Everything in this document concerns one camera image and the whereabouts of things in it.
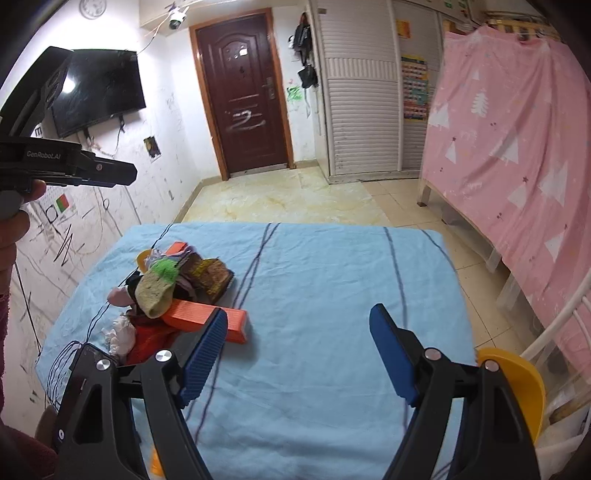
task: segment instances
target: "pile of clothes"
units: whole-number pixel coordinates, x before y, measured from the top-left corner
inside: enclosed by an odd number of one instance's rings
[[[172,345],[179,330],[161,316],[173,299],[214,305],[233,279],[233,272],[218,258],[202,258],[196,249],[175,242],[165,253],[151,249],[138,256],[139,270],[115,287],[107,301],[130,307],[103,329],[109,353],[127,365],[144,362]]]

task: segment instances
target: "red and green sticker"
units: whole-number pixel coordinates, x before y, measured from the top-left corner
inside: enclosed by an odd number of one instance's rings
[[[70,206],[70,202],[68,202],[65,193],[56,200],[56,205],[57,208],[60,210],[60,213],[63,213]]]

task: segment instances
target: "light blue cloth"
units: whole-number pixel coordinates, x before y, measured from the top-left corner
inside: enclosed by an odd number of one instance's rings
[[[70,340],[84,340],[89,320],[135,265],[163,225],[129,230],[78,286],[43,347],[37,373]],[[265,224],[182,223],[157,247],[194,245],[236,273],[220,302],[228,306],[259,249]],[[408,328],[452,361],[474,364],[472,332],[456,273],[432,231],[388,229],[408,309]],[[243,308],[252,325],[246,345],[227,343],[199,437],[215,479],[381,479],[404,435],[397,397],[369,333],[371,307],[383,303],[402,326],[402,302],[382,227],[281,224],[263,250]],[[122,311],[111,307],[91,341]],[[195,432],[212,380],[188,420]],[[151,437],[141,403],[135,417],[144,458]],[[438,465],[453,455],[461,402],[455,402]]]

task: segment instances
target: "white wardrobe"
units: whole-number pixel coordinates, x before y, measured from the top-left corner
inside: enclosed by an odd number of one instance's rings
[[[426,63],[431,99],[442,58],[441,22],[468,22],[457,7],[462,3],[310,0],[320,79],[311,94],[316,150],[331,182],[418,177],[427,121],[404,118],[401,59]]]

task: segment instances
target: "black flat screen tv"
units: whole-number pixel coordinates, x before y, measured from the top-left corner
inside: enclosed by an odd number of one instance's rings
[[[127,50],[74,50],[51,111],[60,138],[145,108],[138,56]]]

